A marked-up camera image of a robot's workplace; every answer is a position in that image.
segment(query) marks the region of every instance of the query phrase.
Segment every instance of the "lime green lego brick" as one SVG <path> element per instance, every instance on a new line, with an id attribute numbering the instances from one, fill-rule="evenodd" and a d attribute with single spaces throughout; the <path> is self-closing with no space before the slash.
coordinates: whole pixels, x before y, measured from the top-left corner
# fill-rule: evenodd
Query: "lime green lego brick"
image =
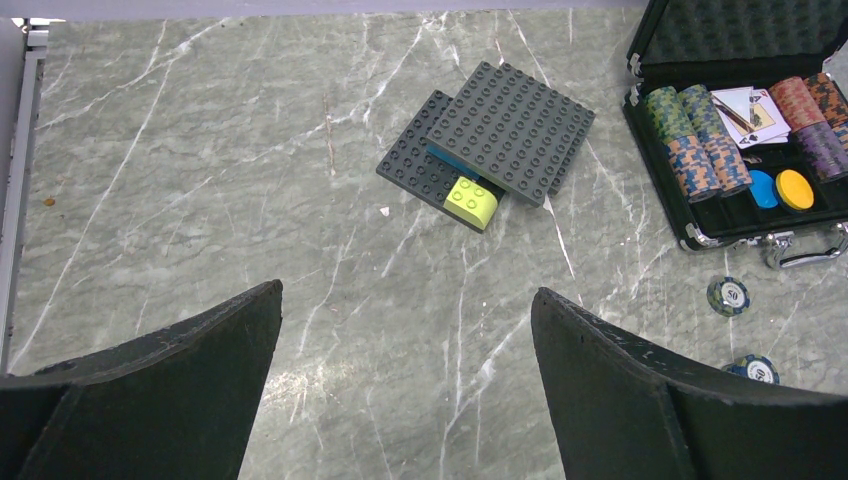
<path id="1" fill-rule="evenodd" d="M 480 230 L 485 230 L 498 209 L 498 199 L 492 192 L 461 176 L 448 194 L 444 207 Z"/>

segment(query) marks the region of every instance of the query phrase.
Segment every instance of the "blue poker chip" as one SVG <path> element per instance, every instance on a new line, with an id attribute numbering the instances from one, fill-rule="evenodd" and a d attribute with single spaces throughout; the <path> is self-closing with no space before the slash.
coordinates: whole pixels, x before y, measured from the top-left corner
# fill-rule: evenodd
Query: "blue poker chip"
<path id="1" fill-rule="evenodd" d="M 745 355 L 735 363 L 725 366 L 725 372 L 763 383 L 780 385 L 780 375 L 771 360 L 762 355 Z"/>
<path id="2" fill-rule="evenodd" d="M 725 317 L 741 315 L 751 307 L 751 296 L 742 282 L 733 277 L 721 277 L 707 287 L 707 301 Z"/>

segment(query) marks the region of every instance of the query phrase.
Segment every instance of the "marble surface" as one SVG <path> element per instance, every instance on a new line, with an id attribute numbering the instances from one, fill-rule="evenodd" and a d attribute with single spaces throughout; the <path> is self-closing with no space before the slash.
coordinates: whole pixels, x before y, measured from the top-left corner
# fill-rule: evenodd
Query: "marble surface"
<path id="1" fill-rule="evenodd" d="M 280 278 L 246 479 L 562 478 L 529 328 L 540 286 L 706 364 L 767 354 L 787 385 L 848 394 L 848 260 L 777 272 L 756 248 L 676 246 L 620 109 L 641 13 L 54 27 L 13 371 Z M 482 59 L 597 119 L 559 196 L 507 199 L 478 235 L 374 168 Z M 830 66 L 844 84 L 846 65 Z M 705 299 L 724 274 L 752 293 L 738 318 Z"/>

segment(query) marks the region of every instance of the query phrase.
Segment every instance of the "dark gray lego plate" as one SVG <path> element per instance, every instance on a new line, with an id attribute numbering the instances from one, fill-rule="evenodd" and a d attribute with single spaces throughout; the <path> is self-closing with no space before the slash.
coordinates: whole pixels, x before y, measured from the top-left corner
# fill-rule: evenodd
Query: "dark gray lego plate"
<path id="1" fill-rule="evenodd" d="M 592 126 L 592 122 L 595 120 L 595 114 L 591 110 L 584 108 L 581 110 L 580 115 L 583 118 L 580 120 L 577 132 L 573 135 L 574 139 L 571 141 L 571 146 L 568 147 L 568 152 L 565 154 L 565 160 L 563 160 L 562 165 L 559 166 L 557 175 L 551 182 L 551 189 L 548 190 L 548 195 L 550 196 L 556 195 L 559 193 L 560 189 L 562 189 L 562 184 L 565 182 L 565 177 L 568 175 L 568 171 L 570 170 L 569 167 L 571 166 L 571 163 L 574 162 L 574 159 L 577 158 L 577 154 L 580 153 L 580 147 L 586 140 L 586 135 L 589 133 L 589 127 Z"/>
<path id="2" fill-rule="evenodd" d="M 586 116 L 594 113 L 510 64 L 481 62 L 427 141 L 538 207 Z"/>
<path id="3" fill-rule="evenodd" d="M 451 100 L 439 90 L 434 91 L 377 165 L 377 174 L 475 232 L 482 233 L 444 207 L 448 193 L 462 172 L 427 153 L 425 136 Z M 497 186 L 486 181 L 477 183 L 492 192 L 498 202 L 503 198 L 504 191 Z"/>

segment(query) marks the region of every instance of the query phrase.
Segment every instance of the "yellow poker chip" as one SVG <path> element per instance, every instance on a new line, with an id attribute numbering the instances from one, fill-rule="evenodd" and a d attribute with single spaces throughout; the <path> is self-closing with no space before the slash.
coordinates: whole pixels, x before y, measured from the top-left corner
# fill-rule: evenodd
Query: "yellow poker chip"
<path id="1" fill-rule="evenodd" d="M 775 189 L 783 203 L 793 210 L 807 210 L 813 206 L 813 188 L 795 170 L 780 172 L 775 179 Z"/>

